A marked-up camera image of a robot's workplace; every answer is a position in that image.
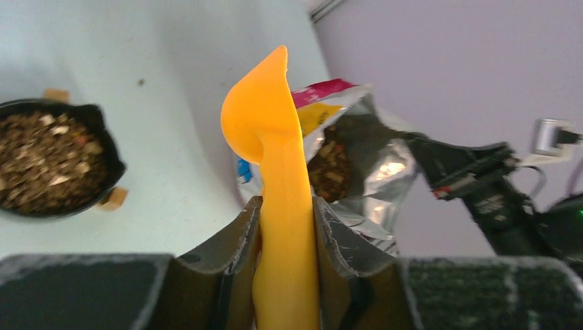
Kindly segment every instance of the yellow plastic scoop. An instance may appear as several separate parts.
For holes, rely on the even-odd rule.
[[[261,259],[253,280],[258,330],[320,328],[311,191],[298,114],[287,85],[287,49],[275,49],[223,103],[221,126],[241,158],[259,165]]]

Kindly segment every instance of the black bowl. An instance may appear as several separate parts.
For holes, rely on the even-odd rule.
[[[35,111],[50,113],[54,117],[66,114],[69,118],[74,118],[77,122],[84,124],[101,143],[107,171],[106,177],[99,186],[98,191],[96,191],[95,196],[77,208],[67,209],[56,214],[24,213],[2,206],[0,206],[0,210],[24,217],[48,219],[76,215],[96,205],[111,192],[126,171],[126,165],[120,159],[116,143],[105,126],[101,108],[95,104],[70,105],[42,98],[14,100],[0,104],[0,120],[11,115],[33,113]]]

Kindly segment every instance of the foil bag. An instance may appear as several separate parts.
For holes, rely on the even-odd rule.
[[[346,141],[351,164],[347,196],[330,204],[352,230],[392,256],[399,250],[393,236],[399,209],[418,169],[402,136],[409,123],[379,110],[370,85],[335,79],[292,92],[304,135],[306,163],[320,149],[324,129],[334,124]],[[244,203],[261,194],[257,165],[235,157],[238,189]]]

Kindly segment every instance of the purple wall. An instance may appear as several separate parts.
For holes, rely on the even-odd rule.
[[[373,83],[381,107],[436,140],[508,141],[524,155],[538,118],[583,131],[581,0],[347,0],[316,30],[333,77]],[[541,208],[563,196],[575,163],[542,168]],[[537,177],[524,170],[513,180],[527,192]],[[421,180],[397,240],[408,255],[492,254],[463,204],[434,200]]]

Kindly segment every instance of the white table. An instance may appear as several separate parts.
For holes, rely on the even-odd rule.
[[[103,106],[128,165],[121,209],[61,221],[0,214],[0,258],[20,252],[181,254],[241,209],[219,114],[229,88],[274,47],[299,88],[329,78],[290,0],[3,0],[0,101],[46,87]],[[144,79],[143,86],[138,81]]]

